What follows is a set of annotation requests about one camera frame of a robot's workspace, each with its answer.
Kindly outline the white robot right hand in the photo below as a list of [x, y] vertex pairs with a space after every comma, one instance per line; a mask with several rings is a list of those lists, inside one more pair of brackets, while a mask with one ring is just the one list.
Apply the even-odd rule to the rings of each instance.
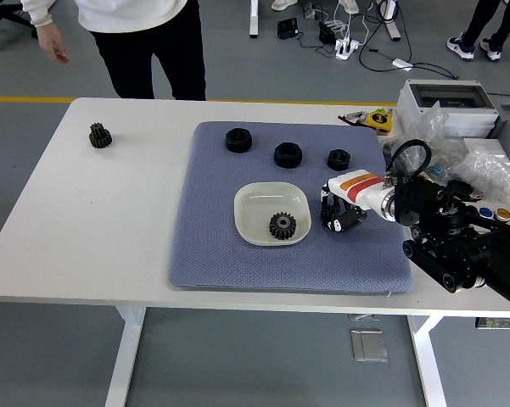
[[395, 220], [394, 188], [366, 170], [355, 170], [328, 180], [321, 190], [321, 219], [332, 231], [359, 226], [368, 210], [381, 218]]

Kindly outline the person's right hand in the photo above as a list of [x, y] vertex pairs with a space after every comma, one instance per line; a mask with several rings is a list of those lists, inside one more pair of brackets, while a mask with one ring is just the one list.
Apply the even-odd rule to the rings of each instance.
[[54, 23], [36, 28], [40, 48], [55, 63], [68, 64], [66, 47], [58, 26]]

